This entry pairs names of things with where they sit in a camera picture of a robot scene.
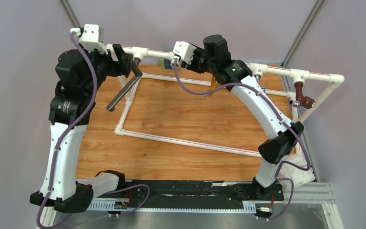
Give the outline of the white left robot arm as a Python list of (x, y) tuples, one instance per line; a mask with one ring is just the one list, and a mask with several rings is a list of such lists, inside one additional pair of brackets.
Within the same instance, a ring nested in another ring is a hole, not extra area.
[(53, 207), (62, 213), (82, 213), (94, 198), (110, 192), (125, 195), (125, 175), (105, 170), (85, 181), (76, 179), (80, 146), (95, 106), (94, 96), (107, 76), (128, 75), (133, 55), (121, 45), (107, 47), (107, 53), (87, 52), (83, 47), (63, 52), (55, 72), (59, 81), (50, 103), (51, 146), (45, 180), (30, 203)]

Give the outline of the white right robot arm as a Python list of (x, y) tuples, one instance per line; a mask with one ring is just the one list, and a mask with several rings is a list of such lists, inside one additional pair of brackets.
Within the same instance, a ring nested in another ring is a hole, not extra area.
[(226, 88), (238, 97), (262, 126), (267, 140), (258, 147), (262, 162), (254, 177), (253, 194), (266, 199), (272, 193), (271, 185), (278, 178), (284, 157), (291, 153), (304, 126), (293, 123), (282, 114), (261, 88), (258, 76), (242, 60), (234, 60), (228, 50), (226, 39), (210, 35), (203, 40), (204, 47), (188, 42), (176, 42), (173, 48), (174, 65), (196, 73), (210, 73), (212, 86), (203, 94)]

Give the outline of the dark grey long faucet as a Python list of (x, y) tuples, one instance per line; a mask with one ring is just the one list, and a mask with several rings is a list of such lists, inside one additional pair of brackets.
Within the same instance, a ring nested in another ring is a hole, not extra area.
[(134, 58), (131, 66), (131, 70), (134, 73), (134, 76), (131, 80), (123, 86), (123, 88), (119, 91), (119, 93), (110, 101), (107, 105), (106, 109), (110, 112), (114, 111), (115, 106), (118, 102), (132, 89), (132, 87), (141, 79), (143, 76), (142, 71), (139, 69), (139, 64), (141, 60), (139, 58)]

